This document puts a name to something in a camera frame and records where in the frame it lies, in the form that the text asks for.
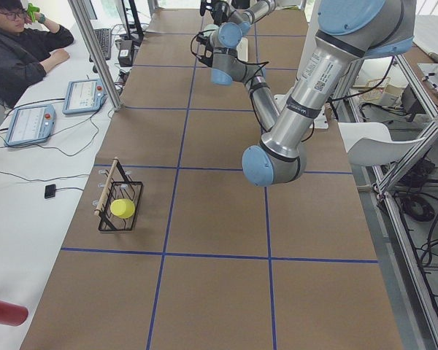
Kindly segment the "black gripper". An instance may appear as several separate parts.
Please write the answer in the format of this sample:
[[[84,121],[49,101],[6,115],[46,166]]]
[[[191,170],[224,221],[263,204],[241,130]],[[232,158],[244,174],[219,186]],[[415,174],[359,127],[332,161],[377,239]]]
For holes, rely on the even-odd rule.
[[[210,32],[199,32],[199,44],[204,48],[199,54],[199,62],[212,68],[214,45],[210,41]]]

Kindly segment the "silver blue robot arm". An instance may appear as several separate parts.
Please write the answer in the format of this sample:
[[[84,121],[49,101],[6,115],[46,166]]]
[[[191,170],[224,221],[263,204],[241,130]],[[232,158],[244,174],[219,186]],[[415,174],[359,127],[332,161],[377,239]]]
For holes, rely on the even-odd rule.
[[[257,1],[247,9],[240,9],[237,1],[200,1],[199,13],[202,17],[206,12],[210,13],[213,23],[217,26],[229,22],[251,26],[274,12],[277,4],[277,1]]]
[[[306,166],[301,144],[313,120],[334,92],[351,62],[407,52],[413,42],[415,1],[322,1],[318,7],[316,48],[291,89],[278,106],[261,63],[241,61],[237,45],[252,25],[273,13],[279,1],[257,1],[239,11],[231,1],[201,1],[200,13],[210,12],[213,26],[198,36],[210,58],[217,85],[241,82],[248,91],[264,133],[242,156],[247,180],[261,187],[292,182]]]

